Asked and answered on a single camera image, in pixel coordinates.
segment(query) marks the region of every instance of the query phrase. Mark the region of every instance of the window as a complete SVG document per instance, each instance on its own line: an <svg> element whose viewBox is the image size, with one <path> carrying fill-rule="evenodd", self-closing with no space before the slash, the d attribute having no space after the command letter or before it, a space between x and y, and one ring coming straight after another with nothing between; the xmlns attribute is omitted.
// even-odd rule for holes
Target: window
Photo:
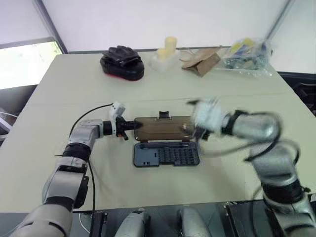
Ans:
<svg viewBox="0 0 316 237"><path fill-rule="evenodd" d="M0 49L0 89L38 84L58 54L56 42Z"/></svg>

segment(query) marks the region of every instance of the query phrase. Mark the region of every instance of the clear plastic bag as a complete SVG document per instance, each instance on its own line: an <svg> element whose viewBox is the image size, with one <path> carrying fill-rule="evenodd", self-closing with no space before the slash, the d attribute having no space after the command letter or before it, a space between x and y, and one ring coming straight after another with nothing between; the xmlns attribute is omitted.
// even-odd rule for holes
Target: clear plastic bag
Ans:
<svg viewBox="0 0 316 237"><path fill-rule="evenodd" d="M232 70L255 77L271 76L272 74L266 70L271 52L271 46L267 41L245 38L229 48L217 69Z"/></svg>

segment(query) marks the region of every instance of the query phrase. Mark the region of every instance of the white wall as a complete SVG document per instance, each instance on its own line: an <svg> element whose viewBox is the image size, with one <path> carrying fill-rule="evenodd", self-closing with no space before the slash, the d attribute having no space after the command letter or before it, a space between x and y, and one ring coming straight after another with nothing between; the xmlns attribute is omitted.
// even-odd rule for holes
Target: white wall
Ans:
<svg viewBox="0 0 316 237"><path fill-rule="evenodd" d="M0 0L0 44L50 36L32 0Z"/></svg>
<svg viewBox="0 0 316 237"><path fill-rule="evenodd" d="M272 40L277 71L316 73L316 2L296 0Z"/></svg>
<svg viewBox="0 0 316 237"><path fill-rule="evenodd" d="M232 45L264 37L286 0L43 0L68 51Z"/></svg>

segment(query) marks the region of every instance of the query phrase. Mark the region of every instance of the table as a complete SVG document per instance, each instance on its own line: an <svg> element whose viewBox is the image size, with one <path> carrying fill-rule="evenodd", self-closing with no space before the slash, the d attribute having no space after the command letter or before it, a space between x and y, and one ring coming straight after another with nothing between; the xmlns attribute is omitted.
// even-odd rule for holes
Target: table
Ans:
<svg viewBox="0 0 316 237"><path fill-rule="evenodd" d="M272 111L284 119L284 137L301 145L298 163L301 183L316 191L312 178L316 121L290 87L274 71L271 77L251 78L211 71L203 78L180 69L181 63L161 74L148 66L151 52L143 52L145 76L129 82L107 76L101 54L60 55L51 64L0 148L0 212L29 212L41 204L42 187L67 142L73 122L87 110L113 102L126 106L124 117L190 115L191 98L217 96L225 110ZM87 119L108 118L100 109ZM252 166L242 159L247 151L222 158L202 157L196 167L136 168L132 164L133 132L129 141L99 139L91 154L96 176L96 208L205 203L250 199L259 185ZM206 150L228 149L244 141L211 136ZM92 185L81 210L92 207Z"/></svg>

